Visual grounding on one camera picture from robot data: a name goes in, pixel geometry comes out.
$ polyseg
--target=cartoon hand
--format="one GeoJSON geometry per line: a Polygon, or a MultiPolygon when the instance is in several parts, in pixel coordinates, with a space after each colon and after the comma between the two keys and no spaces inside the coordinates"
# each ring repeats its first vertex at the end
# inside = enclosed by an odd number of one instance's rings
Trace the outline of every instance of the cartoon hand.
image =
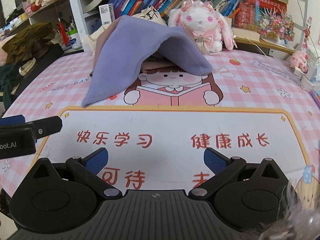
{"type": "Polygon", "coordinates": [[[213,106],[220,102],[218,94],[212,90],[207,90],[204,92],[203,98],[209,106],[213,106]]]}
{"type": "Polygon", "coordinates": [[[139,98],[140,98],[140,91],[131,90],[124,96],[124,101],[128,105],[134,105],[138,102],[139,98]]]}

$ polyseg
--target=gingham pattern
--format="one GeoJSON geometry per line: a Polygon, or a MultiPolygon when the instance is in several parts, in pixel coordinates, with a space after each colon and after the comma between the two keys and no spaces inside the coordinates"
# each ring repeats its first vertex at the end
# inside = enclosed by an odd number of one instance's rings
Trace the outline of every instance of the gingham pattern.
{"type": "MultiPolygon", "coordinates": [[[[226,51],[220,55],[208,56],[213,65],[215,82],[221,88],[224,98],[219,106],[279,108],[290,113],[303,139],[311,164],[319,168],[320,110],[312,97],[294,83],[283,81],[272,71],[256,68],[259,61],[268,66],[286,69],[284,61],[269,59],[262,55],[244,51],[226,51]],[[238,60],[240,65],[230,63],[238,60]],[[248,87],[244,93],[240,88],[248,87]]],[[[23,114],[26,121],[57,115],[66,106],[80,106],[91,79],[93,57],[86,53],[62,57],[43,71],[19,96],[5,114],[23,114]]],[[[99,105],[125,105],[123,92],[113,100],[106,99],[99,105]]],[[[3,163],[0,184],[9,195],[13,195],[28,171],[32,156],[11,159],[3,163]]]]}

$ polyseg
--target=chinese character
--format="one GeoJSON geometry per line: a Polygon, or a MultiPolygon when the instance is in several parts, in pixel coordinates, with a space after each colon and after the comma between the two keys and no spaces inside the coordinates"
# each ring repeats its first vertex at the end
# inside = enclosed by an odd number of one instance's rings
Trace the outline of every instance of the chinese character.
{"type": "Polygon", "coordinates": [[[152,143],[152,136],[150,134],[139,134],[139,139],[142,142],[137,143],[137,145],[146,144],[142,148],[148,148],[152,143]]]}
{"type": "Polygon", "coordinates": [[[83,131],[82,132],[78,132],[78,139],[77,139],[77,142],[82,142],[84,141],[85,143],[87,143],[87,140],[89,140],[89,136],[90,136],[90,132],[89,130],[85,131],[84,134],[82,135],[83,131]]]}
{"type": "Polygon", "coordinates": [[[115,169],[115,168],[104,168],[105,170],[110,170],[110,171],[105,171],[102,175],[102,179],[106,182],[108,182],[110,185],[114,185],[116,184],[117,180],[118,180],[118,171],[120,169],[115,169]]]}
{"type": "Polygon", "coordinates": [[[140,189],[142,186],[142,183],[144,183],[145,179],[145,173],[141,172],[141,171],[135,171],[132,175],[131,173],[133,173],[133,171],[128,171],[125,174],[127,174],[128,176],[125,176],[124,178],[127,179],[127,184],[125,185],[125,187],[129,187],[130,183],[132,182],[134,189],[140,189]]]}
{"type": "Polygon", "coordinates": [[[200,134],[200,137],[196,137],[196,134],[191,137],[192,140],[192,147],[197,147],[197,149],[201,148],[207,148],[209,143],[210,136],[207,134],[200,134]]]}
{"type": "Polygon", "coordinates": [[[216,146],[217,148],[231,148],[230,134],[218,134],[216,135],[216,146]]]}
{"type": "Polygon", "coordinates": [[[123,144],[127,144],[126,140],[130,139],[129,133],[119,133],[118,135],[115,136],[115,140],[120,139],[120,141],[115,141],[117,147],[120,147],[123,144]]]}
{"type": "Polygon", "coordinates": [[[261,146],[263,146],[263,147],[267,146],[267,144],[270,144],[270,143],[267,142],[268,137],[265,137],[265,133],[263,133],[262,135],[260,135],[260,134],[258,133],[258,138],[257,138],[257,140],[259,141],[259,144],[260,144],[261,146]]]}
{"type": "Polygon", "coordinates": [[[242,135],[238,136],[238,147],[245,147],[245,146],[251,146],[251,139],[249,139],[249,134],[247,133],[246,135],[243,133],[242,135]]]}
{"type": "Polygon", "coordinates": [[[104,140],[107,140],[107,137],[104,137],[104,134],[109,134],[108,132],[98,132],[96,135],[96,139],[93,141],[93,143],[96,143],[97,145],[100,145],[101,143],[106,144],[104,140]]]}
{"type": "Polygon", "coordinates": [[[195,174],[193,175],[194,177],[200,177],[199,179],[194,179],[192,182],[196,182],[197,184],[193,186],[193,188],[198,187],[199,185],[201,185],[202,183],[204,183],[205,181],[207,181],[208,179],[205,179],[204,176],[210,176],[210,174],[208,173],[201,173],[200,174],[195,174]]]}

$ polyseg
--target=cartoon girl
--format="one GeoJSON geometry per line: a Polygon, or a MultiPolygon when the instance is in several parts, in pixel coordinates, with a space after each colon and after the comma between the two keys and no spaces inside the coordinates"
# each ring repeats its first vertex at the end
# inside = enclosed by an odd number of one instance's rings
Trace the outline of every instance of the cartoon girl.
{"type": "Polygon", "coordinates": [[[176,65],[140,73],[124,92],[129,105],[214,106],[222,98],[212,73],[195,76],[176,65]]]}
{"type": "Polygon", "coordinates": [[[319,208],[320,184],[313,176],[316,168],[313,165],[307,165],[303,171],[303,176],[299,180],[296,192],[305,208],[319,208]]]}

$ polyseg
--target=silver screw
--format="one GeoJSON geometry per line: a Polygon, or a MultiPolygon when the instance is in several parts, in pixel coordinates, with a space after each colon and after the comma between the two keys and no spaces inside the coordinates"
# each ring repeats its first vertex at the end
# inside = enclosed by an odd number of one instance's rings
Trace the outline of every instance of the silver screw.
{"type": "Polygon", "coordinates": [[[103,193],[108,197],[114,197],[119,194],[119,190],[116,188],[107,188],[103,193]]]}
{"type": "Polygon", "coordinates": [[[207,191],[204,188],[194,188],[191,190],[191,193],[195,196],[204,196],[207,195],[207,191]]]}

